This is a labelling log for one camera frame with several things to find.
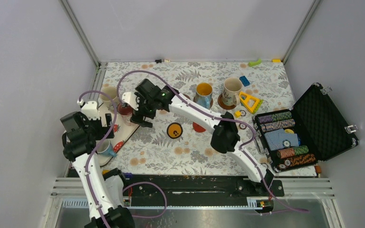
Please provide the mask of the pink mug dark rim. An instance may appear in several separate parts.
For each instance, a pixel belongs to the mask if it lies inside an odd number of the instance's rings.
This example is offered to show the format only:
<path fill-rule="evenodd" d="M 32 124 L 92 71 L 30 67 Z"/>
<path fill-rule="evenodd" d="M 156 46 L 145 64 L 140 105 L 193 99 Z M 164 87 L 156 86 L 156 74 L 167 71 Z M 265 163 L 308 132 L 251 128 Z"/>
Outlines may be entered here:
<path fill-rule="evenodd" d="M 133 114 L 133 108 L 129 105 L 119 104 L 117 106 L 117 112 L 121 115 L 122 121 L 127 126 L 133 126 L 134 123 L 131 122 L 131 117 Z"/>

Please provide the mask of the red round coaster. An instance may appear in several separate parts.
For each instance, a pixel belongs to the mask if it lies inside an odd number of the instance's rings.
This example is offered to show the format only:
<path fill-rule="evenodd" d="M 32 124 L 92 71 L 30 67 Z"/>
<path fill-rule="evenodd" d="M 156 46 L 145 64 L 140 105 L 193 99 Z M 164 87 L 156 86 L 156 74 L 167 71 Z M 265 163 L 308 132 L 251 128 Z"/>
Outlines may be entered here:
<path fill-rule="evenodd" d="M 206 131 L 205 128 L 201 127 L 199 124 L 197 124 L 195 122 L 192 123 L 192 127 L 193 127 L 194 131 L 196 131 L 197 133 L 203 133 Z"/>

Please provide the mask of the blue mug yellow inside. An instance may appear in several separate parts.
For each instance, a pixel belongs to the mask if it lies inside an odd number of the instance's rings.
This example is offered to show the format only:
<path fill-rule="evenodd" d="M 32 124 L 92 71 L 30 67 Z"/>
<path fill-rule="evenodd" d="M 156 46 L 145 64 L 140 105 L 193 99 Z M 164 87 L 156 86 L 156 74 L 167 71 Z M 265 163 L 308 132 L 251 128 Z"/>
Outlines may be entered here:
<path fill-rule="evenodd" d="M 212 93 L 213 88 L 210 84 L 200 83 L 196 87 L 194 102 L 206 109 L 210 109 L 212 105 Z"/>

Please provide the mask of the cream mug with handle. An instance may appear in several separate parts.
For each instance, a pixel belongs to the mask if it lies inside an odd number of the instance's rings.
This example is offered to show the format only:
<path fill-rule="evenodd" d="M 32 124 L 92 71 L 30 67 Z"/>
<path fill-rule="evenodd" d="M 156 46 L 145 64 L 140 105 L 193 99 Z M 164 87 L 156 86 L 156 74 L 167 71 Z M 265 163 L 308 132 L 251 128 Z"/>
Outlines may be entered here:
<path fill-rule="evenodd" d="M 235 77 L 227 78 L 223 84 L 222 101 L 226 106 L 237 106 L 240 104 L 240 92 L 242 82 Z"/>

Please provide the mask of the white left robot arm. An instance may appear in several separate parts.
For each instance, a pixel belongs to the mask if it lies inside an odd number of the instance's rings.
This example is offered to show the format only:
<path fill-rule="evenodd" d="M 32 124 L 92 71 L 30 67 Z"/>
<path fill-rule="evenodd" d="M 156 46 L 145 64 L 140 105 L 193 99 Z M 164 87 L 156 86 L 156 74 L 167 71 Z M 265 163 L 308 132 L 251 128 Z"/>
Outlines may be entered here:
<path fill-rule="evenodd" d="M 103 175 L 98 162 L 97 149 L 105 139 L 114 137 L 115 120 L 105 115 L 90 120 L 82 112 L 72 112 L 60 119 L 65 128 L 62 136 L 63 154 L 80 177 L 89 208 L 87 228 L 133 228 L 131 212 L 123 205 L 123 194 L 128 183 L 120 169 Z"/>

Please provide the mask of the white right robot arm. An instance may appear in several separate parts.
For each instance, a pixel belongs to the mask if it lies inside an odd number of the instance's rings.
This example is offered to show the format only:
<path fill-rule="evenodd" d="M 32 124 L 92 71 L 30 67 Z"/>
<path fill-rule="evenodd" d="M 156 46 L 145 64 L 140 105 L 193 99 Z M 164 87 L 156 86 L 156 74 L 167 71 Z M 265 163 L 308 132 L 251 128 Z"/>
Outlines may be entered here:
<path fill-rule="evenodd" d="M 171 86 L 166 85 L 160 89 L 148 79 L 144 79 L 134 92 L 123 93 L 122 101 L 134 110 L 131 122 L 141 127 L 151 128 L 153 124 L 147 119 L 154 119 L 158 110 L 190 119 L 212 135 L 211 147 L 214 150 L 227 154 L 244 169 L 249 180 L 254 182 L 253 188 L 258 195 L 276 196 L 276 192 L 272 191 L 273 173 L 261 165 L 245 147 L 255 138 L 252 137 L 247 142 L 241 141 L 237 128 L 239 121 L 231 113 L 212 112 L 177 93 Z"/>

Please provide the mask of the yellow black-rimmed coaster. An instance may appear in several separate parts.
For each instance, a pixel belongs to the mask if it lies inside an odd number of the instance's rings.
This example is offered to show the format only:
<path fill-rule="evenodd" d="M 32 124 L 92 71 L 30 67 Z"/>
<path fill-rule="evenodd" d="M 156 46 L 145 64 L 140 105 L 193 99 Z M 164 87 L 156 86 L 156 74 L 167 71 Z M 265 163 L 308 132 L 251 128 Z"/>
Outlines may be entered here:
<path fill-rule="evenodd" d="M 167 126 L 166 134 L 171 139 L 177 139 L 181 137 L 182 133 L 183 133 L 183 128 L 180 123 L 171 123 Z"/>

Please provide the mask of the white mushroom pattern tray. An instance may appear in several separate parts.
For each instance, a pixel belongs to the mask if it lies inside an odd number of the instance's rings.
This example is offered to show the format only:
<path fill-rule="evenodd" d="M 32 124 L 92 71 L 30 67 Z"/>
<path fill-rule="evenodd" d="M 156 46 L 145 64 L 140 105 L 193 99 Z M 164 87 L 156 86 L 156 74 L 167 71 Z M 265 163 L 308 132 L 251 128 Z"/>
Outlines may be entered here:
<path fill-rule="evenodd" d="M 113 127 L 114 138 L 109 139 L 113 145 L 114 152 L 116 152 L 117 156 L 120 153 L 121 148 L 127 142 L 127 140 L 133 135 L 133 133 L 137 130 L 139 125 L 134 124 L 133 126 L 127 126 L 123 123 L 121 115 L 117 112 L 116 123 Z M 98 154 L 98 162 L 99 165 L 105 166 L 107 165 L 113 158 L 111 156 L 103 156 Z"/>

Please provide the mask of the cream mug far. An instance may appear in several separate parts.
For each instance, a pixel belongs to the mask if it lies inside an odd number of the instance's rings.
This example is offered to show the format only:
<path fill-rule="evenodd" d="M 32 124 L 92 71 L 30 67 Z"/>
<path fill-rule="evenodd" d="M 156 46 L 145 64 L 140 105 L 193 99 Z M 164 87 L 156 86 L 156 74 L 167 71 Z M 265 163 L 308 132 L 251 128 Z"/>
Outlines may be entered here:
<path fill-rule="evenodd" d="M 113 86 L 108 86 L 104 87 L 101 91 L 105 93 L 107 96 L 100 95 L 99 96 L 100 99 L 108 109 L 113 110 L 114 109 L 113 103 L 115 103 L 115 106 L 119 104 L 117 88 Z"/>

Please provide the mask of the floral tablecloth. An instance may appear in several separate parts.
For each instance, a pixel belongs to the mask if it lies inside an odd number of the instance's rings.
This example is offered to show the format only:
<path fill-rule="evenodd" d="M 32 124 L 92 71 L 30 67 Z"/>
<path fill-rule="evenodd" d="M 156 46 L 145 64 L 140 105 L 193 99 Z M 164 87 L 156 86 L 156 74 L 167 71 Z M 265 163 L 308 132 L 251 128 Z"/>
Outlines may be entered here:
<path fill-rule="evenodd" d="M 213 88 L 211 110 L 225 113 L 218 105 L 224 81 L 240 76 L 250 81 L 244 92 L 263 100 L 259 113 L 288 109 L 296 101 L 283 64 L 271 62 L 255 67 L 240 62 L 110 62 L 100 72 L 94 89 L 113 86 L 119 87 L 121 93 L 132 92 L 147 78 L 159 87 L 169 83 L 193 98 L 197 85 L 208 83 Z M 246 175 L 230 156 L 218 153 L 211 147 L 208 132 L 197 133 L 187 118 L 158 111 L 152 122 L 152 128 L 138 127 L 118 156 L 102 168 L 119 168 L 132 174 Z M 181 124 L 181 137 L 171 139 L 166 134 L 171 123 Z"/>

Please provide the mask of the small yellow toy cube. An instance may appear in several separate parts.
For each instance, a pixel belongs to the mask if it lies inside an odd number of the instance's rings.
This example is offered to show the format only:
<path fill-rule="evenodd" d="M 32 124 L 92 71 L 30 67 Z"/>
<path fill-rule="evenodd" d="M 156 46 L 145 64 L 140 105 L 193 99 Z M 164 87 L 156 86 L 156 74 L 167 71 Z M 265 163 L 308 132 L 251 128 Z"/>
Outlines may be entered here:
<path fill-rule="evenodd" d="M 241 111 L 235 111 L 235 112 L 234 112 L 234 116 L 235 116 L 236 118 L 241 117 Z"/>

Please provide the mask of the blue toy brick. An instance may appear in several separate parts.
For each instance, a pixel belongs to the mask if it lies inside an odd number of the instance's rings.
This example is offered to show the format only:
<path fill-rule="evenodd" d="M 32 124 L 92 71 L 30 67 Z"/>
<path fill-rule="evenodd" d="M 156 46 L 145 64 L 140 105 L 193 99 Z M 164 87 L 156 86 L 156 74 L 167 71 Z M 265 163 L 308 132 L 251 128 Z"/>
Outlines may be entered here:
<path fill-rule="evenodd" d="M 239 80 L 243 84 L 244 87 L 247 87 L 250 85 L 250 81 L 245 76 L 240 76 Z"/>

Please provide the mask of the yellow toy shape sorter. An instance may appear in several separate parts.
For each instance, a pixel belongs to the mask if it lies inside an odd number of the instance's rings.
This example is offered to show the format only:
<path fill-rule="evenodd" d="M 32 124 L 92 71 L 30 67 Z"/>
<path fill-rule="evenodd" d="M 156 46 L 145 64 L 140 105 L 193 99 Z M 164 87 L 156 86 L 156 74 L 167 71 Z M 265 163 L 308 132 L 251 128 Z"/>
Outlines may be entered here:
<path fill-rule="evenodd" d="M 262 99 L 251 96 L 245 92 L 239 93 L 240 103 L 251 113 L 255 114 L 263 103 Z"/>

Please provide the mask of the green plastic block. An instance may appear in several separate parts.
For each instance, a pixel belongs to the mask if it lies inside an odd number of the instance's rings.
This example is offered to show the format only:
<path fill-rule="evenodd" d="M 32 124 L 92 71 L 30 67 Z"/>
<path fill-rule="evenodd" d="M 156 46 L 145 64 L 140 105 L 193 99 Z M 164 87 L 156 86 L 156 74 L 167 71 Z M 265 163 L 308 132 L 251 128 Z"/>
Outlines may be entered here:
<path fill-rule="evenodd" d="M 249 67 L 255 67 L 255 66 L 258 66 L 258 65 L 260 65 L 262 63 L 262 60 L 259 58 L 258 60 L 256 60 L 256 61 L 250 61 L 249 63 L 248 63 L 248 66 Z"/>

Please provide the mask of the black poker chip case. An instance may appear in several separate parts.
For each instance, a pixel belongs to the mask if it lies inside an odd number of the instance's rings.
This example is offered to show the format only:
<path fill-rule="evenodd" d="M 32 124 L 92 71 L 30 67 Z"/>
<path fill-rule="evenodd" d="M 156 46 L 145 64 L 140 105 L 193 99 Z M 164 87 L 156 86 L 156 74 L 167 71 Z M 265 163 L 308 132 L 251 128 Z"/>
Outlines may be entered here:
<path fill-rule="evenodd" d="M 253 117 L 257 150 L 273 171 L 312 166 L 358 145 L 357 127 L 346 122 L 330 91 L 314 83 L 290 109 Z"/>

